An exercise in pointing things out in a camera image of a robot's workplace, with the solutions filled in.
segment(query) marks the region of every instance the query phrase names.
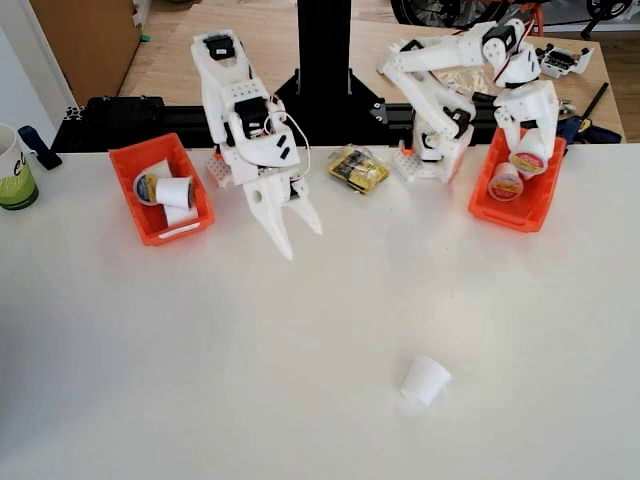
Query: orange plastic tray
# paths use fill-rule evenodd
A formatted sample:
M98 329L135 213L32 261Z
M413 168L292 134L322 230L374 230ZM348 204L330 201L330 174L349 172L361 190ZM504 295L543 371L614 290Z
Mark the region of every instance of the orange plastic tray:
M556 137L553 155L549 160L547 170L525 181L524 192L518 198L511 202L499 202L489 196L487 186L496 165L508 160L509 147L503 130L496 129L487 158L478 175L473 195L469 201L469 211L478 218L520 232L539 231L553 199L553 192L564 157L565 144L563 138Z
M207 192L175 133L118 150L111 150L109 157L143 244L161 245L177 240L185 235L203 230L215 221ZM171 228L167 227L167 219L162 205L153 207L142 205L133 193L133 181L138 174L165 158L169 162L169 169L173 176L193 177L194 204L198 209L198 218L187 220Z

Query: yellow package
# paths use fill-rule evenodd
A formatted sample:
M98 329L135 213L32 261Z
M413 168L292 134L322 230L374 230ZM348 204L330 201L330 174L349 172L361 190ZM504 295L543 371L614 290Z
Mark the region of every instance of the yellow package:
M389 176L368 148L348 145L329 156L329 173L351 188L367 194Z

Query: wooden floor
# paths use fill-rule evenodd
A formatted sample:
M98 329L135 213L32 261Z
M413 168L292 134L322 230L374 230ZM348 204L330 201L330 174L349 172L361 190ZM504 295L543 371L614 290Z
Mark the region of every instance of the wooden floor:
M294 0L198 0L220 5L242 4L245 8L265 3L292 8ZM121 89L126 96L138 82L154 59L162 54L166 40L185 16L191 3L174 4L168 0L154 0L144 33L151 41L140 45ZM396 22L389 0L353 0L353 17L378 22ZM552 34L555 37L579 38L578 33ZM594 41L600 42L613 91L620 111L628 142L640 142L640 32L594 32Z

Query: wooden desk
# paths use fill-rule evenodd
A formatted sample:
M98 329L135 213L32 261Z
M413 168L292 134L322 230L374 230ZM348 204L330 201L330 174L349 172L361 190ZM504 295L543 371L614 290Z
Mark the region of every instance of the wooden desk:
M293 75L299 64L295 9L223 7L202 3L194 5L184 16L166 46L158 49L157 57L146 74L123 94L162 96L167 104L174 105L201 104L200 79L189 50L192 37L224 28L233 29L242 39L254 70L270 91L275 91ZM380 57L388 45L400 38L436 36L444 32L446 30L437 28L353 20L351 66L358 78L376 94L389 102L404 102L406 99L402 92L376 72ZM540 47L552 42L576 52L584 47L596 49L584 75L569 74L555 82L558 97L572 100L578 112L586 109L603 82L609 82L597 42L537 37L530 37L530 41ZM598 104L592 118L597 125L623 133L611 89Z

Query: mug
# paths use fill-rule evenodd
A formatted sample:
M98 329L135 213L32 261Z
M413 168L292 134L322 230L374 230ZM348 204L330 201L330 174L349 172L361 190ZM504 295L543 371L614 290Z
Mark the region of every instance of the mug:
M38 198L27 155L22 152L17 132L0 123L0 207L20 210Z

